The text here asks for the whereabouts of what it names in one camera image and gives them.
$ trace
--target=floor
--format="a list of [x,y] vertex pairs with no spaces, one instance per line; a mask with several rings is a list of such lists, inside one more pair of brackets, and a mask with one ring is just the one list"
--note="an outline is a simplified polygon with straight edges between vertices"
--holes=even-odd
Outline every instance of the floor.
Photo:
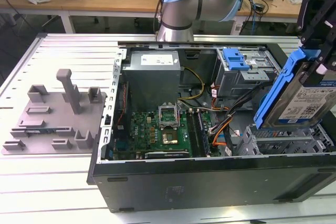
[[[26,20],[34,28],[29,27],[23,19],[16,15],[16,25],[10,26],[5,24],[0,27],[0,85],[10,74],[21,56],[25,53],[29,45],[35,39],[38,32],[47,33],[64,33],[64,28],[60,19],[49,24],[45,30],[42,25],[48,21],[44,15],[28,15],[24,16]],[[152,34],[153,24],[151,18],[139,18],[139,26],[134,25],[134,18],[110,17],[110,29],[105,30],[103,18],[98,17],[98,24],[95,24],[93,17],[73,17],[73,23],[77,33],[111,33],[111,34]],[[206,22],[205,31],[198,31],[199,22],[194,22],[194,34],[212,34],[212,35],[228,35],[231,32],[233,22]],[[246,25],[242,32],[243,35],[250,35],[252,22]],[[259,23],[254,35],[268,36],[286,36],[286,25],[282,23]]]

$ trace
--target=power supply label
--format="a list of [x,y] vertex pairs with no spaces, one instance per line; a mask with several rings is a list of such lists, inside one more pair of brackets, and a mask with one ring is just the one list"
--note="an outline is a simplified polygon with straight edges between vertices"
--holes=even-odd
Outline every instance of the power supply label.
[[336,99],[336,88],[301,87],[279,117],[282,123],[301,123],[314,117],[330,99]]
[[173,55],[142,55],[141,65],[146,66],[174,65]]

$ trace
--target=wooden desk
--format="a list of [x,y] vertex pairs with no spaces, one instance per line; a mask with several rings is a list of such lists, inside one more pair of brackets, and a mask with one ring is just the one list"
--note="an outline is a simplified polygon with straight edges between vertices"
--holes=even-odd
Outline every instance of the wooden desk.
[[[74,33],[71,16],[154,17],[158,0],[51,0],[38,5],[27,0],[9,0],[9,2],[21,14],[59,15],[66,33]],[[262,21],[296,22],[300,5],[292,5],[288,0],[274,0],[267,3],[269,11]],[[0,0],[0,13],[15,13],[15,11],[5,0]],[[249,13],[249,2],[244,0],[241,10],[235,17],[232,34],[239,34]]]

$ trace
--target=motherboard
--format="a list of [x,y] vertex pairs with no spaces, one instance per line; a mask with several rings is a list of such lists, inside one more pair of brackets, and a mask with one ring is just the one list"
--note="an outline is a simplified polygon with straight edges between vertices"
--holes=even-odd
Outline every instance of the motherboard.
[[129,140],[116,141],[113,158],[205,157],[209,154],[209,127],[210,114],[203,111],[133,112]]

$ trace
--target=green circuit board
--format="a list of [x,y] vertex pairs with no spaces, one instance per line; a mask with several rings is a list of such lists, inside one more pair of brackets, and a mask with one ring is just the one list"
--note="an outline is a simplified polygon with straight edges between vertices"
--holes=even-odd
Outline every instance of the green circuit board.
[[[164,113],[162,121],[173,121],[174,114]],[[131,118],[131,141],[129,149],[134,151],[179,151],[192,154],[187,113],[180,112],[180,126],[177,129],[159,127],[159,113],[133,112]],[[212,126],[208,113],[202,114],[204,128]]]

